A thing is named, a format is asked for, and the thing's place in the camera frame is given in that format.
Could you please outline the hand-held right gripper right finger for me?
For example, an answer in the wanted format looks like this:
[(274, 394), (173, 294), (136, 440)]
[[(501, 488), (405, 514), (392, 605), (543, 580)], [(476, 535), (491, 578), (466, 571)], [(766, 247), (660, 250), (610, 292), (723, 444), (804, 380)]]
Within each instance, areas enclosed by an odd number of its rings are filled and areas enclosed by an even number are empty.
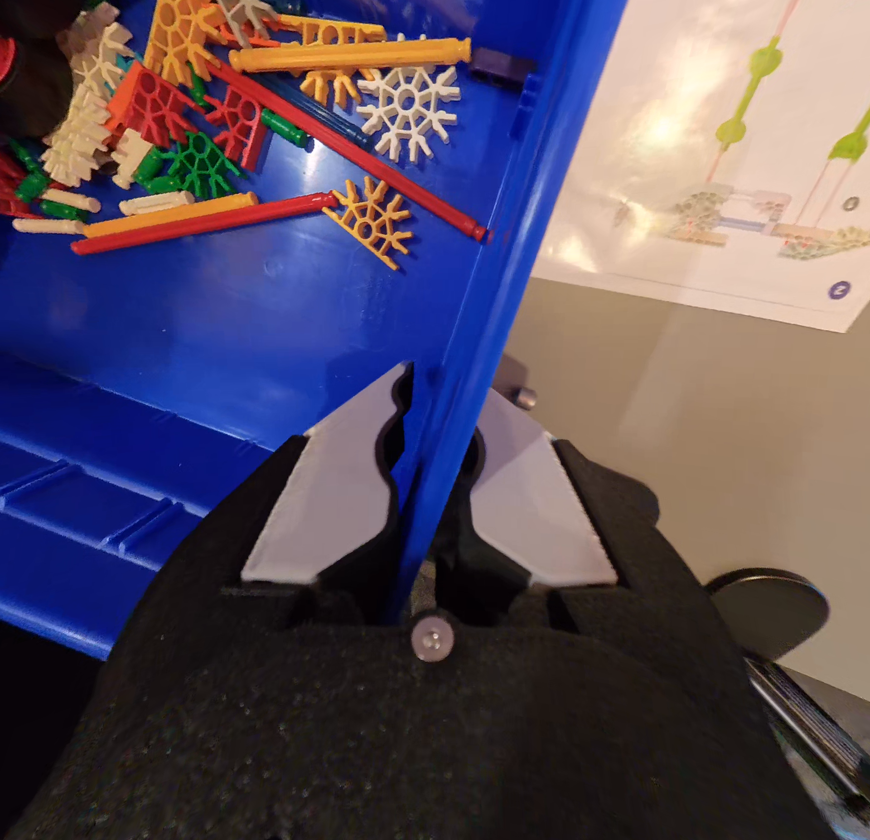
[(435, 573), (451, 613), (506, 613), (528, 590), (618, 582), (552, 437), (495, 390), (436, 532)]

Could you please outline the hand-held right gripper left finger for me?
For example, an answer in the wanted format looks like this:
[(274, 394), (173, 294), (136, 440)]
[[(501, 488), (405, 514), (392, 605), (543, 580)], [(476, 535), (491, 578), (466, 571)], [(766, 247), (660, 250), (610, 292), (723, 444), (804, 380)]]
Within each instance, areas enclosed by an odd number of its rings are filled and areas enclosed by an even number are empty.
[(242, 595), (346, 595), (366, 623), (383, 620), (401, 557), (392, 469), (413, 381), (412, 362), (398, 363), (305, 432), (242, 567)]

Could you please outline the large blue plastic bin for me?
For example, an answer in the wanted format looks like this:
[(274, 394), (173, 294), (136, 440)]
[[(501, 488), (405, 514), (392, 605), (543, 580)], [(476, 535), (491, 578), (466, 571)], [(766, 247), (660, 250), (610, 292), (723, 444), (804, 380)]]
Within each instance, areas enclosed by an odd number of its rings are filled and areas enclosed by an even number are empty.
[(321, 213), (92, 257), (2, 218), (2, 622), (105, 660), (169, 553), (291, 435), (398, 363), (433, 520), (529, 280), (628, 0), (303, 0), (394, 37), (534, 60), (522, 93), (458, 69), (459, 127), (398, 170), (392, 272)]

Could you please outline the black rod stand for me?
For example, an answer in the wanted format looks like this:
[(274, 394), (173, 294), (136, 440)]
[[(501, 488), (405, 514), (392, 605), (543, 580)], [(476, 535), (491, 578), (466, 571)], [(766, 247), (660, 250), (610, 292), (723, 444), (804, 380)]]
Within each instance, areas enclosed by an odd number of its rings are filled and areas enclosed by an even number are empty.
[(722, 573), (705, 585), (705, 591), (741, 649), (768, 661), (781, 660), (814, 637), (831, 613), (819, 588), (780, 568)]

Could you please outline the dark ribbed panel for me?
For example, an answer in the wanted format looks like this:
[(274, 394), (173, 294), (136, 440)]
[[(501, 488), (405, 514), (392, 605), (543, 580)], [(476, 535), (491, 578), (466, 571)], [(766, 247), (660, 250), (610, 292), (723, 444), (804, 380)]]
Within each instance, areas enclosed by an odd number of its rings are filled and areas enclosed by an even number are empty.
[(751, 655), (745, 665), (774, 731), (847, 811), (868, 824), (868, 752), (777, 664)]

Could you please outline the toy model booklet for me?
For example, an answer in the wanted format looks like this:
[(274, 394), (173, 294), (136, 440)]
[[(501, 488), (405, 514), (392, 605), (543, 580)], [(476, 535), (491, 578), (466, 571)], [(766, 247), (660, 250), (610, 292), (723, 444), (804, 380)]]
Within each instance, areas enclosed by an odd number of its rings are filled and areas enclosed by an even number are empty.
[(628, 0), (532, 276), (846, 332), (869, 0)]

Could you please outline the pile of plastic construction pieces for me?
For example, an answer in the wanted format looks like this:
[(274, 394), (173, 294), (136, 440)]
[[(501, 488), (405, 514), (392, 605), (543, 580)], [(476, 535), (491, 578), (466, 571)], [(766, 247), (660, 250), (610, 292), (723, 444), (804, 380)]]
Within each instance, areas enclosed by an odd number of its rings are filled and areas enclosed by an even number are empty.
[(413, 209), (483, 245), (473, 216), (398, 169), (449, 141), (459, 65), (520, 86), (535, 67), (471, 39), (389, 39), (271, 0), (155, 0), (142, 56), (111, 0), (53, 39), (71, 66), (64, 121), (2, 138), (2, 259), (80, 258), (198, 239), (253, 261), (312, 254), (280, 225), (319, 215), (401, 272)]

